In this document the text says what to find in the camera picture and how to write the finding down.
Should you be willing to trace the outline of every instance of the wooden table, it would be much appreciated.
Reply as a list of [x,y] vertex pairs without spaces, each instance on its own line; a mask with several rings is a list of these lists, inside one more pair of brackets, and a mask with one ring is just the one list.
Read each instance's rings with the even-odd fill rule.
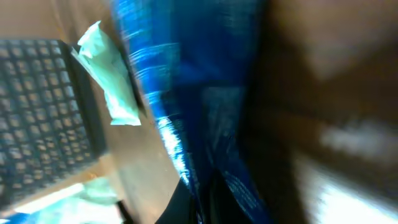
[[[102,20],[101,28],[116,40],[109,6],[94,0],[2,0],[2,38],[48,38],[76,43],[87,28]],[[140,223],[154,223],[164,211],[179,180],[150,111],[141,116],[142,126],[111,126],[102,89],[91,80],[109,153],[93,167],[22,203],[40,198],[95,176],[107,176],[120,198]]]

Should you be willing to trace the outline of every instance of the light green paper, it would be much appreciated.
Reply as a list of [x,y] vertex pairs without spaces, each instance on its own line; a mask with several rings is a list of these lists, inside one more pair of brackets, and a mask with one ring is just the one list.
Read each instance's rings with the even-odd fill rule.
[[128,71],[120,52],[96,22],[80,38],[80,51],[72,55],[105,92],[111,125],[141,125]]

